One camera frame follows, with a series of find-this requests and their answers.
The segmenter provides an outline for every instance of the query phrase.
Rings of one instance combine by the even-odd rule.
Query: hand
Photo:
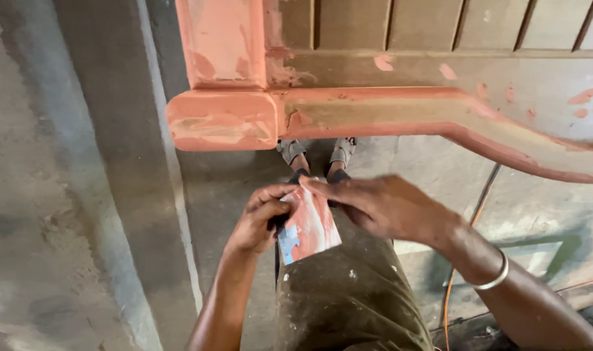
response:
[[[343,204],[348,217],[371,234],[433,246],[438,234],[462,223],[461,217],[406,180],[388,175],[327,184],[301,176],[312,193]]]
[[[266,251],[277,232],[277,228],[269,228],[269,219],[290,211],[290,204],[279,199],[296,188],[295,184],[274,184],[257,189],[247,201],[227,247],[257,254]]]

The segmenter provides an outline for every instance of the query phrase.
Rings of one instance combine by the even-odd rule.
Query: left hand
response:
[[[245,205],[236,228],[227,242],[231,249],[261,254],[275,241],[277,228],[268,228],[269,219],[288,213],[290,204],[279,201],[299,186],[274,184],[257,189]]]

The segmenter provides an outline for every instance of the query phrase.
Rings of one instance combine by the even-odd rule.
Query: right hand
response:
[[[461,216],[398,176],[336,184],[301,176],[299,182],[314,194],[342,203],[355,224],[379,237],[434,246],[441,239],[438,234],[463,223]]]

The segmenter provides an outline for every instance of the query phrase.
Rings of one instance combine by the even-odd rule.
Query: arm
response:
[[[357,225],[386,238],[424,243],[440,252],[467,282],[493,281],[501,272],[500,251],[458,214],[400,177],[345,180],[329,185],[301,179],[310,191],[343,203]],[[520,347],[593,347],[593,328],[550,287],[515,262],[500,285],[478,291],[505,333]]]
[[[246,301],[258,257],[274,242],[276,228],[269,219],[290,211],[279,198],[294,190],[293,184],[277,184],[257,190],[225,246],[214,284],[201,309],[189,341],[189,351],[239,350]]]

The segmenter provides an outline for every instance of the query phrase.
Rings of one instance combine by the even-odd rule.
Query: wooden door frame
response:
[[[535,131],[455,87],[274,86],[299,75],[282,64],[290,52],[277,45],[277,0],[177,0],[176,6],[192,87],[166,111],[180,150],[265,150],[277,139],[440,135],[522,172],[593,183],[593,144]]]

